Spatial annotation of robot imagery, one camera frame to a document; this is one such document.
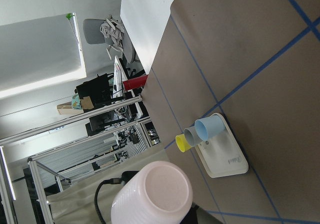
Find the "pink plastic cup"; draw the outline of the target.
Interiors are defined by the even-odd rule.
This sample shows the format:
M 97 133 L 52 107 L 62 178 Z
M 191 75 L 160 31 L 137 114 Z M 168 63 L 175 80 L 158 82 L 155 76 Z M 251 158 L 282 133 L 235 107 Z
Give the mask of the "pink plastic cup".
M 181 223 L 192 206 L 187 175 L 175 164 L 154 161 L 143 167 L 115 196 L 112 223 Z

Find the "yellow plastic cup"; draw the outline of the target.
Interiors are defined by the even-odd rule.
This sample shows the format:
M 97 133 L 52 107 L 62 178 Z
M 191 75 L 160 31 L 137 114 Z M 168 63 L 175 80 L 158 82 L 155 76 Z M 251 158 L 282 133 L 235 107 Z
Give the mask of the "yellow plastic cup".
M 176 136 L 175 142 L 177 144 L 178 149 L 184 153 L 186 151 L 188 151 L 189 149 L 191 149 L 192 147 L 189 145 L 189 143 L 187 142 L 184 134 L 180 134 Z

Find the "cream plastic tray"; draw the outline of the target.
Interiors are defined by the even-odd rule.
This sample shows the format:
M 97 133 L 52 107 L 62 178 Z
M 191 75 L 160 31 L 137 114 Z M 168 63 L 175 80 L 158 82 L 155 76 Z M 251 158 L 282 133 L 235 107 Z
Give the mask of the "cream plastic tray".
M 222 119 L 225 130 L 195 147 L 207 174 L 219 178 L 247 173 L 249 164 L 225 118 L 212 115 Z

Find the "red cylinder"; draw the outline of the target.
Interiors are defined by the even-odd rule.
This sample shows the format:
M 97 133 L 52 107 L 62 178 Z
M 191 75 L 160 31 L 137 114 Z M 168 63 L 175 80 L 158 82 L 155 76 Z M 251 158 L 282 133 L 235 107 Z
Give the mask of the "red cylinder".
M 123 87 L 126 91 L 143 87 L 147 81 L 147 78 L 148 78 L 148 75 L 143 75 L 140 77 L 123 81 Z

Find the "grey office chair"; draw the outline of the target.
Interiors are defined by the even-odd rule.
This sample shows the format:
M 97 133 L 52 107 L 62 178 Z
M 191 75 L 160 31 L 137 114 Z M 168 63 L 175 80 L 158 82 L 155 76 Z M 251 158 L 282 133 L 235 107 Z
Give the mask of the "grey office chair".
M 88 44 L 106 44 L 108 54 L 111 49 L 118 51 L 130 64 L 139 61 L 123 22 L 116 20 L 112 15 L 105 19 L 85 19 L 82 28 Z

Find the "grey plastic cup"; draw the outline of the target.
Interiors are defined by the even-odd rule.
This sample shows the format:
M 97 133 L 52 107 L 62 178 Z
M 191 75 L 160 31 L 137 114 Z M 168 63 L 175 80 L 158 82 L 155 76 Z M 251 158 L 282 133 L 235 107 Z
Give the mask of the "grey plastic cup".
M 184 129 L 184 136 L 191 147 L 195 147 L 202 142 L 199 138 L 196 128 L 194 126 L 188 127 Z

